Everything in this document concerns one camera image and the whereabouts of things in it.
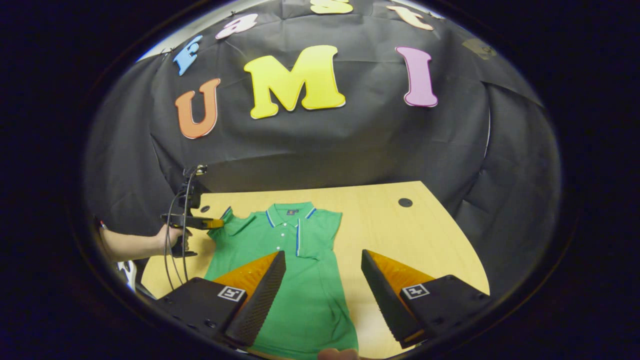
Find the polo shirt collar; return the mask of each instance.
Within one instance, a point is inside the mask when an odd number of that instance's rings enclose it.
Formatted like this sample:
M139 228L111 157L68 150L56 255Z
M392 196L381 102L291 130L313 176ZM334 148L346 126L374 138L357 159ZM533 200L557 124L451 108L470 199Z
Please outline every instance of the polo shirt collar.
M288 220L289 222L296 224L298 226L299 219L309 219L315 212L316 207L311 202L299 202L297 204L273 204L271 205L265 213L267 214L267 221L271 227L280 226L285 221L280 214L278 213L278 209L287 209L287 208L300 208L300 213L295 219Z

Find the blue letter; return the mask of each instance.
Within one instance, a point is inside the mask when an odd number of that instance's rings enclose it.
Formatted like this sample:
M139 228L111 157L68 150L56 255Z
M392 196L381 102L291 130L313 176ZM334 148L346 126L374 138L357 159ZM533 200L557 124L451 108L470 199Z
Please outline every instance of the blue letter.
M182 76L182 74L184 74L184 72L187 71L189 66L191 66L191 64L194 61L196 61L196 58L198 57L198 55L192 56L191 54L195 54L195 52L198 51L198 44L196 44L196 42L200 41L201 38L202 38L202 35L198 35L197 37L195 37L192 41L190 41L187 44L187 46L185 46L182 50L180 50L178 55L176 55L175 58L173 59L173 62L178 63L178 67L180 67L180 71L178 72L178 75Z

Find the wooden table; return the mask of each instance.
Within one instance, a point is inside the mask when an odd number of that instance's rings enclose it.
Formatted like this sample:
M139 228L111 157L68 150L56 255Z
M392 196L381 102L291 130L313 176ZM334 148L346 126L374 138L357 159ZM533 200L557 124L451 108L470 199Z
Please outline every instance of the wooden table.
M401 198L413 205L398 204ZM319 209L342 212L342 223L333 251L356 327L360 355L390 357L403 350L393 339L371 289L360 269L362 249L398 260L433 277L453 274L489 294L489 283L480 259L448 212L420 181L343 188L287 190L277 192L206 193L200 206L210 206L194 216L219 218L231 206L237 217L264 211L274 203L313 202ZM189 248L198 253L186 258L189 278L203 277L215 251L206 231L191 229ZM179 283L173 265L169 271ZM182 259L176 259L182 275ZM171 291L162 256L149 259L142 284L156 297Z

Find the shirt placket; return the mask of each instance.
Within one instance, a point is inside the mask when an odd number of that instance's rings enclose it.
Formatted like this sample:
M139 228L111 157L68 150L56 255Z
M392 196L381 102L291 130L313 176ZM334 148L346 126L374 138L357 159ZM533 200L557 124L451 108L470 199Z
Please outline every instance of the shirt placket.
M274 241L276 243L276 251L285 250L289 252L296 250L296 224L297 222L285 221L273 229L274 237L276 238Z

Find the foam letter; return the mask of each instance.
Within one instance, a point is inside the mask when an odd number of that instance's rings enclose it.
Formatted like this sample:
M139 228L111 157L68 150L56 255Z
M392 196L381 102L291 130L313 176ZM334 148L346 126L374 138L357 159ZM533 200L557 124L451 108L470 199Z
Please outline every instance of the foam letter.
M185 137L195 139L205 136L216 125L218 119L216 87L218 87L219 84L220 79L212 79L200 87L200 92L202 92L204 96L204 120L199 123L193 121L193 112L191 111L191 100L196 92L186 92L176 99L175 107L178 108L180 131L182 131Z
M404 57L406 71L409 73L409 92L404 96L404 101L410 106L436 106L438 98L433 95L429 74L431 56L424 51L405 46L396 47L396 51Z
M261 119L278 113L278 105L271 102L271 90L282 106L293 111L300 96L302 85L307 87L307 95L302 99L305 109L338 108L345 104L344 95L338 92L333 74L335 46L317 45L300 53L293 69L289 72L273 56L263 56L249 61L244 71L251 73L255 106L251 117Z
M241 33L243 31L249 30L257 24L257 22L255 21L255 19L257 18L258 14L251 13L247 16L243 16L241 18L233 20L232 22L229 22L227 25L225 25L225 28L216 35L216 38L226 38L233 33Z
M349 0L311 0L311 11L314 13L349 13L353 6Z
M387 9L397 12L400 18L409 25L415 26L416 28L433 31L433 26L425 24L418 20L418 18L422 19L422 15L420 15L419 13L414 13L411 10L400 6L387 6Z
M202 35L198 35L197 37L195 37L187 44L187 46L183 47L178 55L176 55L173 59L173 62L178 63L178 67L180 68L180 70L178 71L179 76L182 76L182 74L187 71L189 66L191 66L191 64L196 61L198 55L192 56L191 54L195 54L196 51L198 51L198 44L196 44L196 42L200 41L201 38Z

